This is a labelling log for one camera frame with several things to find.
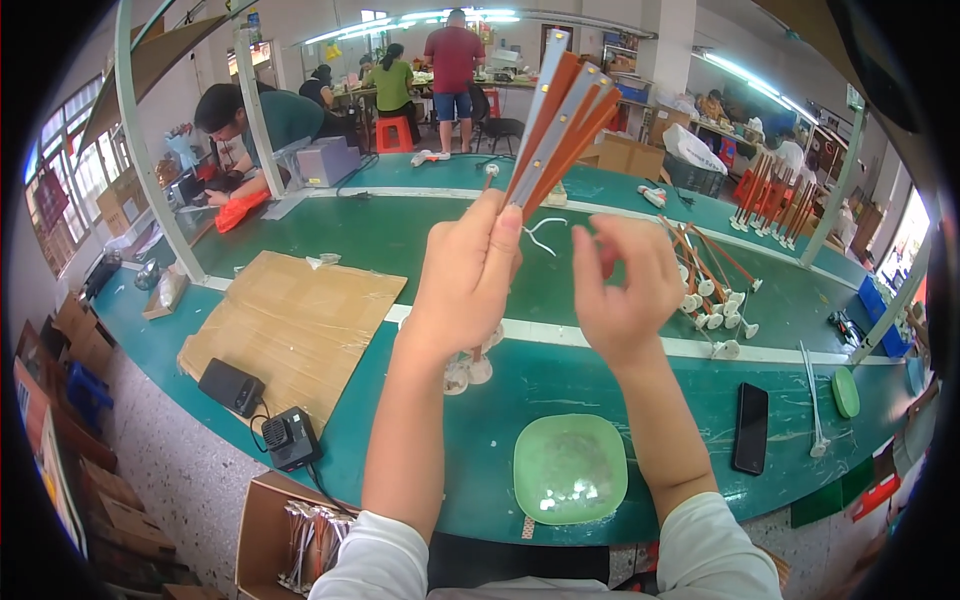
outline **gray box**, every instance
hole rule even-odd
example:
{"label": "gray box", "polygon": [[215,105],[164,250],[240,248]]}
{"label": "gray box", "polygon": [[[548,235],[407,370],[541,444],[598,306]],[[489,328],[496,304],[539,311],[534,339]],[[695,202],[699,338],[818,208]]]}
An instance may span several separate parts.
{"label": "gray box", "polygon": [[342,135],[321,137],[298,150],[297,160],[307,187],[333,187],[351,171],[360,168],[360,150],[350,148]]}

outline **green plastic bowl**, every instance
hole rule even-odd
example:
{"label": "green plastic bowl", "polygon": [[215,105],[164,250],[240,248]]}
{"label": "green plastic bowl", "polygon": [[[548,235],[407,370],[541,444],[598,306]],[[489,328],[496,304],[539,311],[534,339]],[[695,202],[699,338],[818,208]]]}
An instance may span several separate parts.
{"label": "green plastic bowl", "polygon": [[833,374],[833,399],[837,402],[841,417],[850,419],[860,414],[860,394],[853,382],[853,375],[846,367],[840,367]]}
{"label": "green plastic bowl", "polygon": [[520,510],[544,525],[609,515],[627,495],[627,455],[616,427],[596,415],[543,417],[516,438]]}

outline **denim shorts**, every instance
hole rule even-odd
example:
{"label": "denim shorts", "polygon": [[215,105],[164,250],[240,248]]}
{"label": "denim shorts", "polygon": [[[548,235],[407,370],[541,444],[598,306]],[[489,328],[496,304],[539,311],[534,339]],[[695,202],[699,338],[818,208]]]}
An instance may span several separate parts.
{"label": "denim shorts", "polygon": [[433,95],[433,106],[437,110],[438,121],[453,121],[453,107],[457,107],[458,119],[470,118],[470,93],[462,91],[457,94]]}

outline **red t-shirt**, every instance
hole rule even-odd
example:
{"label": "red t-shirt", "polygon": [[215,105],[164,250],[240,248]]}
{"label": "red t-shirt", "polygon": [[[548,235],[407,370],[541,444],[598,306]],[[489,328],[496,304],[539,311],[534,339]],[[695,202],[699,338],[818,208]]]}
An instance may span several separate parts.
{"label": "red t-shirt", "polygon": [[423,55],[433,57],[433,91],[457,94],[473,81],[473,61],[486,56],[480,36],[463,27],[444,27],[426,39]]}

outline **green workbench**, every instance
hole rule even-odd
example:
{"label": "green workbench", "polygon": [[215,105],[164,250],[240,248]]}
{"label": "green workbench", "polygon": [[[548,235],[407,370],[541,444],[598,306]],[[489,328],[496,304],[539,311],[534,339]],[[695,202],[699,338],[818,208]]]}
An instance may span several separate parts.
{"label": "green workbench", "polygon": [[[479,159],[456,158],[415,171],[408,156],[382,156],[347,182],[343,193],[362,187],[479,189],[484,176],[472,164]],[[499,164],[501,175],[495,182],[503,187],[510,163]],[[636,193],[640,182],[580,167],[564,178],[571,201],[653,213],[655,209]],[[731,236],[736,233],[723,228],[724,222],[729,223],[732,206],[698,196],[690,208],[676,198],[675,190],[671,188],[668,193],[667,210],[663,211],[668,218],[692,220],[702,229]],[[397,303],[410,304],[416,294],[426,232],[437,221],[457,218],[468,203],[464,199],[402,195],[310,198],[279,221],[254,216],[225,235],[211,231],[198,241],[194,252],[209,274],[227,278],[233,278],[234,268],[248,264],[262,250],[295,256],[336,252],[342,255],[343,265],[410,277],[397,299]],[[556,216],[566,218],[571,225],[587,221],[584,212],[541,208],[532,222]],[[509,296],[506,317],[575,326],[569,227],[547,224],[537,237],[558,256],[551,256],[524,236],[524,266]],[[769,242],[769,238],[754,238],[761,244]],[[826,316],[849,303],[851,316],[858,321],[865,317],[851,288],[858,277],[864,276],[858,265],[827,249],[820,252],[817,265],[851,283],[845,285],[762,253],[732,244],[721,246],[748,272],[764,279],[761,290],[748,297],[744,309],[748,321],[760,323],[760,332],[750,342],[744,342],[741,336],[741,344],[793,349],[802,338],[814,351],[852,351],[826,324]],[[169,260],[169,249],[162,242],[153,254],[161,262],[164,256]],[[731,273],[733,269],[726,266],[725,270],[734,289],[745,289],[743,276]],[[200,328],[222,294],[191,286],[175,314],[147,322],[141,311],[148,295],[133,287],[132,277],[133,271],[121,270],[94,301],[110,333],[180,406],[231,444],[255,458],[265,458],[253,445],[247,425],[202,394],[196,382],[177,369],[176,356],[184,339]],[[335,497],[353,504],[360,499],[367,440],[395,335],[396,324],[379,327],[321,438],[324,457],[318,470],[324,486]],[[704,340],[689,318],[680,313],[660,335]],[[731,338],[732,332],[720,328],[708,335],[720,341]],[[622,395],[592,350],[508,339],[491,350],[490,358],[494,367],[490,382],[445,399],[446,499],[438,528],[474,538],[523,542],[523,513],[513,496],[512,460],[516,436],[529,422],[547,415],[593,413],[612,422],[623,434],[628,457],[634,454]],[[825,457],[814,460],[808,455],[813,413],[802,364],[680,356],[671,356],[670,363],[707,443],[721,493],[739,519],[787,505],[869,458],[901,424],[900,416],[911,399],[902,364],[863,365],[853,370],[863,408],[856,418],[842,419],[831,401],[829,378],[835,367],[816,365],[824,432],[833,443]],[[770,394],[766,469],[759,477],[730,468],[736,389],[743,381]],[[530,542],[597,545],[653,539],[657,535],[653,505],[636,460],[629,464],[627,498],[612,516],[576,526],[539,525]],[[296,473],[295,478],[310,485],[305,473]]]}

